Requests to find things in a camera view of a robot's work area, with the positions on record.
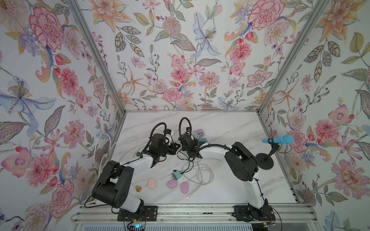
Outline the teal charger with black cable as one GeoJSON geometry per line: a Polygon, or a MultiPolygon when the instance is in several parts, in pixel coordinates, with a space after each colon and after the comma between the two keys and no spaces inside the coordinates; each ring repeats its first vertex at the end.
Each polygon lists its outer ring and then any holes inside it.
{"type": "Polygon", "coordinates": [[[174,180],[179,180],[182,177],[182,173],[180,171],[175,171],[172,173],[172,177],[174,180]]]}

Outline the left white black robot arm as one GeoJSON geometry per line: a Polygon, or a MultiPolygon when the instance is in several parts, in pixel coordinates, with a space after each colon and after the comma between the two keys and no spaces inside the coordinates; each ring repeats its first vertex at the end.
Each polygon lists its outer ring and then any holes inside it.
{"type": "Polygon", "coordinates": [[[88,200],[97,200],[102,204],[92,208],[110,206],[134,219],[142,218],[145,215],[144,201],[129,193],[132,178],[165,161],[168,155],[176,154],[180,144],[173,142],[171,132],[167,124],[161,122],[152,129],[148,142],[135,158],[126,162],[109,161],[88,197],[88,200]]]}

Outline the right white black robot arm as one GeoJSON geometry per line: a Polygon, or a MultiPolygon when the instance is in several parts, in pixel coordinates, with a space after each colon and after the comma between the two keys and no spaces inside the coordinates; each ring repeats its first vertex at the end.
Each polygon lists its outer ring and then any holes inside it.
{"type": "Polygon", "coordinates": [[[192,125],[187,117],[179,122],[179,141],[182,149],[190,158],[225,160],[236,178],[243,182],[247,193],[247,205],[236,206],[233,216],[237,220],[270,221],[276,220],[274,210],[264,197],[256,174],[259,168],[270,170],[274,166],[272,155],[276,151],[276,144],[271,145],[269,154],[259,153],[254,156],[242,143],[232,145],[209,144],[197,141],[192,136],[192,125]]]}

